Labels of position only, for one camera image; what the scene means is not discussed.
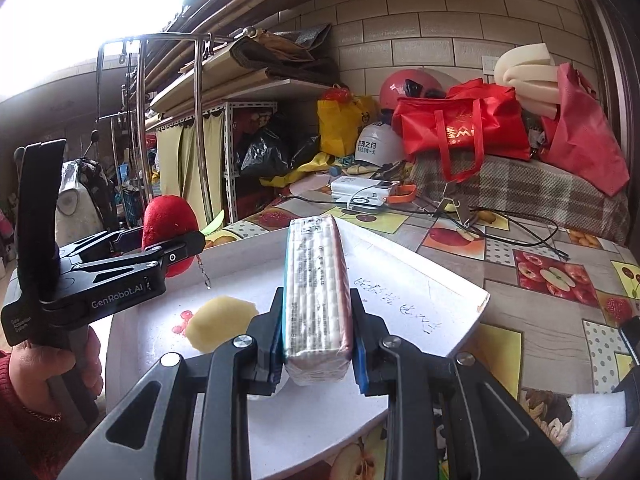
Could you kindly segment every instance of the white helmet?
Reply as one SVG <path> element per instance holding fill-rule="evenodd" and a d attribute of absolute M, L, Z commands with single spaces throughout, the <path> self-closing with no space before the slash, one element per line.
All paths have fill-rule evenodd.
<path fill-rule="evenodd" d="M 385 123 L 365 126 L 356 143 L 355 159 L 375 166 L 404 159 L 402 139 Z"/>

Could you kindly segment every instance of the red plush toy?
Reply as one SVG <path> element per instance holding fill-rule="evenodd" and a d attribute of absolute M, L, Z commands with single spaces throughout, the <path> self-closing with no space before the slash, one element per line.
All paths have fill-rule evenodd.
<path fill-rule="evenodd" d="M 198 220 L 189 203 L 175 195 L 164 195 L 153 199 L 145 211 L 142 229 L 142 250 L 171 238 L 198 230 Z M 170 265 L 168 278 L 187 270 L 194 256 Z"/>

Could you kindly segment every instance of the plaid blanket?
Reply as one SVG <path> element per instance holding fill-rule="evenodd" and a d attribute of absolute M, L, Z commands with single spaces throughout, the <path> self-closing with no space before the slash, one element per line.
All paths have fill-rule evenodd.
<path fill-rule="evenodd" d="M 473 153 L 450 152 L 452 172 L 473 165 Z M 418 193 L 440 200 L 445 181 L 437 152 L 419 153 L 409 180 Z M 629 230 L 626 194 L 608 197 L 586 180 L 537 160 L 484 156 L 478 174 L 458 185 L 471 207 L 535 214 L 558 225 L 625 244 Z"/>

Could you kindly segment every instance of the human hand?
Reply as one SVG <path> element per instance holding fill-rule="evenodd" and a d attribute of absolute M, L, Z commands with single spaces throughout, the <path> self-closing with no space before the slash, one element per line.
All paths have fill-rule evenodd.
<path fill-rule="evenodd" d="M 89 327 L 84 348 L 86 368 L 82 370 L 82 382 L 95 395 L 100 395 L 104 381 L 100 374 L 102 365 L 98 358 L 100 340 L 94 329 Z M 28 341 L 14 346 L 9 358 L 9 378 L 15 393 L 25 408 L 44 415 L 60 412 L 49 393 L 46 381 L 62 375 L 76 364 L 76 357 L 69 350 L 39 346 L 32 348 Z"/>

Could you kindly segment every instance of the bracelet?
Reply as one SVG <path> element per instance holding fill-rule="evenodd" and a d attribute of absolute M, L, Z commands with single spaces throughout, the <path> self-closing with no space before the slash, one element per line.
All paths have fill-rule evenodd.
<path fill-rule="evenodd" d="M 34 416 L 35 418 L 43 422 L 60 422 L 60 420 L 62 420 L 62 413 L 56 413 L 55 415 L 43 415 L 41 413 L 30 410 L 26 406 L 23 406 L 23 408 L 31 416 Z"/>

